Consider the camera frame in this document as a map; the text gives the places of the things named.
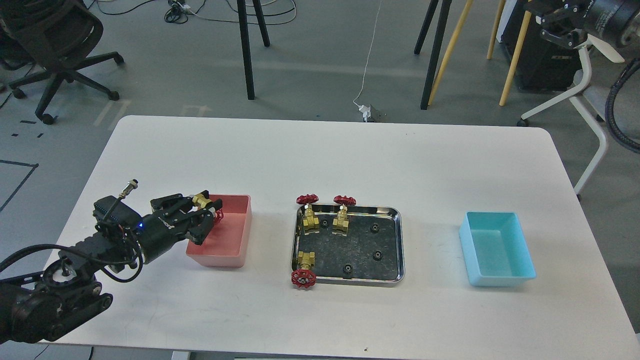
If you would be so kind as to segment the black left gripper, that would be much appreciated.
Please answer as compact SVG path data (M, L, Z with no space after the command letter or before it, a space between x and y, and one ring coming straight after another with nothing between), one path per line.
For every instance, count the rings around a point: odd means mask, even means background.
M152 199L150 206L153 212L142 217L137 228L144 264L185 239L201 246L215 226L214 215L205 209L192 210L193 198L182 193Z

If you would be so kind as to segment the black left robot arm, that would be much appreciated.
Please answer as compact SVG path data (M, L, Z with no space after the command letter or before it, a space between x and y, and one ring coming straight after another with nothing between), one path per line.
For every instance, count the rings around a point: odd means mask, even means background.
M119 283L116 273L126 267L139 274L145 264L188 239L203 244L223 218L223 201L208 191L170 194L150 201L151 214L142 216L123 200L138 186L131 180L118 196L94 203L95 233L73 246L35 244L1 262L1 269L28 255L57 249L58 260L43 271L1 281L1 342L53 342L107 310L112 294L102 292L101 271Z

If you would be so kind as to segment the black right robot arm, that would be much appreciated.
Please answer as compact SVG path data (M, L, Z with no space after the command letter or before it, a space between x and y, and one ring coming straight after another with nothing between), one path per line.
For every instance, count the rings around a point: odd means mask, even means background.
M541 25L540 37L565 49L587 45L596 46L596 40L615 49L627 47L633 34L639 37L638 0L531 0L523 9L535 16ZM615 141L634 153L639 153L639 142L624 133L615 121L615 100L630 77L639 70L639 58L634 58L623 69L611 86L605 101L605 123Z

